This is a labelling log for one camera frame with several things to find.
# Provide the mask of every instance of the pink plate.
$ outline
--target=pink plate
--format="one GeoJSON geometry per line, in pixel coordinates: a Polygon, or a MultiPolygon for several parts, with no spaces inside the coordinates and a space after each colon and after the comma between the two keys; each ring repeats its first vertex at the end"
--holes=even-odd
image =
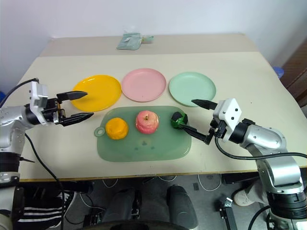
{"type": "Polygon", "coordinates": [[[161,96],[166,87],[165,77],[155,69],[135,69],[121,83],[126,97],[136,102],[149,102],[161,96]]]}

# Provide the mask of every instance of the yellow plate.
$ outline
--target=yellow plate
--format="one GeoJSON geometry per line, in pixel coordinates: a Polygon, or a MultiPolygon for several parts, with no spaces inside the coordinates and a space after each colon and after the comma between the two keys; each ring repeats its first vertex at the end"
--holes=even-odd
{"type": "Polygon", "coordinates": [[[113,105],[121,95],[118,80],[108,75],[95,75],[83,79],[75,85],[74,91],[84,91],[88,94],[71,103],[80,110],[96,112],[113,105]]]}

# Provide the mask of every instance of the tabletop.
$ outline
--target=tabletop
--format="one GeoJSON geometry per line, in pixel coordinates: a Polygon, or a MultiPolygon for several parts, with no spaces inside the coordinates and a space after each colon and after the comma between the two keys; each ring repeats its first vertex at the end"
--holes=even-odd
{"type": "MultiPolygon", "coordinates": [[[[104,115],[116,107],[171,105],[181,108],[189,123],[207,134],[213,112],[199,107],[185,107],[169,93],[170,79],[185,71],[196,71],[208,76],[216,86],[218,102],[236,98],[242,110],[241,119],[248,118],[263,127],[280,130],[287,140],[289,151],[306,154],[307,119],[294,98],[280,83],[275,72],[243,34],[170,35],[156,36],[153,44],[142,45],[139,50],[116,50],[120,37],[63,38],[50,42],[41,56],[36,58],[21,82],[39,78],[48,87],[49,97],[71,91],[80,80],[96,74],[106,74],[122,81],[134,69],[153,68],[166,78],[167,86],[161,97],[147,102],[131,101],[123,94],[110,108],[76,125],[62,127],[38,125],[27,134],[46,165],[63,180],[83,180],[111,177],[149,175],[236,173],[256,170],[254,161],[230,159],[219,152],[214,141],[209,146],[192,138],[189,153],[169,161],[108,162],[99,157],[94,130],[104,115]]],[[[16,91],[6,105],[29,103],[30,85],[16,91]]],[[[63,102],[66,115],[79,113],[71,102],[63,102]]],[[[249,152],[231,142],[222,147],[240,156],[249,152]]],[[[23,157],[35,160],[26,141],[23,157]]],[[[304,158],[295,157],[301,167],[304,158]]],[[[39,164],[21,162],[21,181],[46,181],[51,178],[39,164]]]]}

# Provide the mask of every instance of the plate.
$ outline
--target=plate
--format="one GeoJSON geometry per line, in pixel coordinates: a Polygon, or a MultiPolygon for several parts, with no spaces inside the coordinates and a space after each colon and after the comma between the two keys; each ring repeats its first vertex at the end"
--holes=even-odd
{"type": "Polygon", "coordinates": [[[121,95],[118,80],[108,75],[95,75],[85,78],[75,85],[73,90],[84,91],[88,94],[71,103],[80,110],[96,112],[113,105],[121,95]]]}
{"type": "Polygon", "coordinates": [[[211,101],[216,93],[215,84],[207,76],[197,72],[184,72],[174,76],[169,83],[169,91],[179,103],[197,107],[193,99],[211,101]]]}
{"type": "Polygon", "coordinates": [[[149,102],[161,96],[166,87],[162,73],[155,69],[135,69],[123,79],[123,93],[136,102],[149,102]]]}

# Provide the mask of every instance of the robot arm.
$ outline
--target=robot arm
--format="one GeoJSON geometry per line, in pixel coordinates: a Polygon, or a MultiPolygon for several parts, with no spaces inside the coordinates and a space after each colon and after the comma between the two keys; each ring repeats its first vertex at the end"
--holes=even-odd
{"type": "Polygon", "coordinates": [[[38,124],[69,126],[93,115],[78,113],[66,117],[60,106],[62,101],[81,98],[87,95],[86,92],[65,92],[57,94],[57,98],[48,99],[45,85],[36,81],[31,84],[30,104],[0,108],[0,230],[12,229],[12,221],[18,220],[22,214],[23,189],[17,185],[25,131],[38,124]]]}
{"type": "MultiPolygon", "coordinates": [[[[241,110],[234,98],[218,104],[205,100],[192,100],[205,109],[213,109],[213,120],[208,135],[187,126],[187,115],[176,112],[171,124],[209,145],[213,136],[218,149],[218,139],[240,144],[253,157],[261,157],[288,152],[285,137],[276,129],[264,128],[253,121],[244,119],[239,122],[241,110]]],[[[300,169],[291,156],[267,159],[237,157],[240,160],[256,160],[261,182],[267,193],[270,217],[278,230],[302,230],[307,228],[307,200],[304,193],[300,169]]]]}

